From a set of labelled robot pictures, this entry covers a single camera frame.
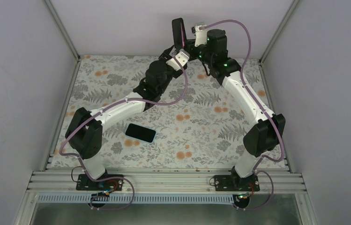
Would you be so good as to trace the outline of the phone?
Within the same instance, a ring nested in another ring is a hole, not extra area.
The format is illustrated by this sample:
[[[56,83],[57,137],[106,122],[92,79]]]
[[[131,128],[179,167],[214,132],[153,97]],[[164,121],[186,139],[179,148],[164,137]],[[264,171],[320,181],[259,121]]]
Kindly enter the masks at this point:
[[[143,141],[145,143],[153,143],[156,135],[157,131],[134,123],[129,123],[125,130],[125,136]]]
[[[172,35],[176,51],[185,50],[187,37],[183,18],[172,20]]]

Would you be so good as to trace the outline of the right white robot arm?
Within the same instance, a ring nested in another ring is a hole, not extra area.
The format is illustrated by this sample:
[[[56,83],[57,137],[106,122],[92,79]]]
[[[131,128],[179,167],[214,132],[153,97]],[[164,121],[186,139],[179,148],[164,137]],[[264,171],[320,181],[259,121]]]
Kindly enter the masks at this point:
[[[194,39],[187,39],[184,29],[180,38],[182,49],[194,60],[208,66],[209,74],[228,91],[252,125],[243,137],[245,152],[231,169],[231,187],[237,191],[248,186],[248,180],[257,175],[263,159],[279,162],[284,158],[282,134],[285,117],[275,114],[253,91],[243,73],[245,64],[228,56],[227,36],[224,30],[207,30],[204,26],[192,29]]]

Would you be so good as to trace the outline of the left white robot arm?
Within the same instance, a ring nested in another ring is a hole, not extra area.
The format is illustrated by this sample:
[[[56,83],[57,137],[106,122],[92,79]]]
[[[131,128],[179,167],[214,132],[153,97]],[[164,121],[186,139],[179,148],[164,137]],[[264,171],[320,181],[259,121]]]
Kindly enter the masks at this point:
[[[104,131],[133,114],[144,112],[155,105],[166,105],[160,99],[169,83],[173,78],[186,75],[190,55],[183,49],[176,50],[174,54],[171,51],[172,48],[165,50],[158,60],[150,63],[145,77],[124,98],[98,109],[86,110],[81,107],[75,111],[60,154],[66,156],[63,152],[66,144],[76,150],[74,156],[94,189],[103,189],[107,184],[107,172],[99,156]]]

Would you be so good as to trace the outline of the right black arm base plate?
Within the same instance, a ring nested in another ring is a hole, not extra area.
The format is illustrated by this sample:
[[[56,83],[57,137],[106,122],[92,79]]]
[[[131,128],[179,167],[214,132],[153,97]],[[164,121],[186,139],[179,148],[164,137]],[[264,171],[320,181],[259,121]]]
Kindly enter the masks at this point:
[[[237,175],[215,175],[209,179],[209,184],[217,192],[260,191],[258,177],[250,175],[240,178]]]

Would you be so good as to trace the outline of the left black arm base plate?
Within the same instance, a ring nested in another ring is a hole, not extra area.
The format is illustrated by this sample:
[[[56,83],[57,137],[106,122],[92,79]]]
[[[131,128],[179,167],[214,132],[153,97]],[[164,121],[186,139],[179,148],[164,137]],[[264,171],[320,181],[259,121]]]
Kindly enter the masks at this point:
[[[88,178],[86,174],[78,176],[75,189],[78,191],[121,191],[123,185],[123,175],[109,174],[106,177],[111,179],[106,181],[95,182]]]

